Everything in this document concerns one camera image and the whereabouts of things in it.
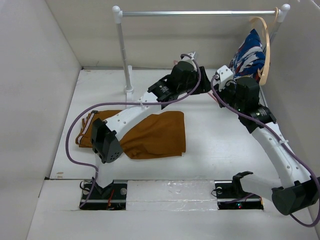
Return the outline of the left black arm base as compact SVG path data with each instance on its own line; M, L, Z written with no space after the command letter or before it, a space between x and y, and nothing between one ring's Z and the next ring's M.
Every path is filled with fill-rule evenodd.
M108 186L102 188L96 184L92 190L87 202L87 196L92 187L89 181L82 181L80 183L82 190L79 209L86 211L121 211L126 209L127 188L128 182L121 180L114 180Z

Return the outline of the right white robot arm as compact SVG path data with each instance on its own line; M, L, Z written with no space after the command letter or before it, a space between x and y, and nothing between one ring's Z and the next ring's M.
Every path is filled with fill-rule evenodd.
M260 86L256 80L251 77L237 81L212 80L211 86L220 107L238 115L278 174L277 180L268 180L251 171L237 173L232 178L232 193L237 197L250 193L266 198L285 216L314 205L320 198L320 179L292 152L275 116L260 104Z

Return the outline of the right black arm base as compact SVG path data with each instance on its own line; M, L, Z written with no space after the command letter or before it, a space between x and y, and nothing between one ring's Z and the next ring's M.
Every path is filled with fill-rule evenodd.
M211 195L216 198L218 210L264 210L262 198L245 192L240 179L252 175L250 171L239 172L232 180L215 180Z

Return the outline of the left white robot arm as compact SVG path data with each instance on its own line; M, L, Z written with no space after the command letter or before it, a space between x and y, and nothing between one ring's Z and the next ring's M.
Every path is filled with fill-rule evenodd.
M198 95L209 90L210 82L203 66L195 70L193 64L179 61L170 74L151 85L133 106L128 106L105 120L98 118L93 121L93 152L102 164L114 162L124 152L120 140L133 127L151 114L177 102L180 95Z

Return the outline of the brown trousers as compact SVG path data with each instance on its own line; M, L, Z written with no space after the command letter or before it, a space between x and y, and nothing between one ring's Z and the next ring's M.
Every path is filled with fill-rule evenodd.
M132 160L179 157L186 152L185 115L181 111L152 114L121 139Z

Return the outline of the pink plastic hanger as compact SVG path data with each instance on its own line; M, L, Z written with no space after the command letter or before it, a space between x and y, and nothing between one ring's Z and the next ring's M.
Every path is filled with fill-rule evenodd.
M217 104L219 104L219 101L217 100L217 98L213 95L212 92L208 92L207 93Z

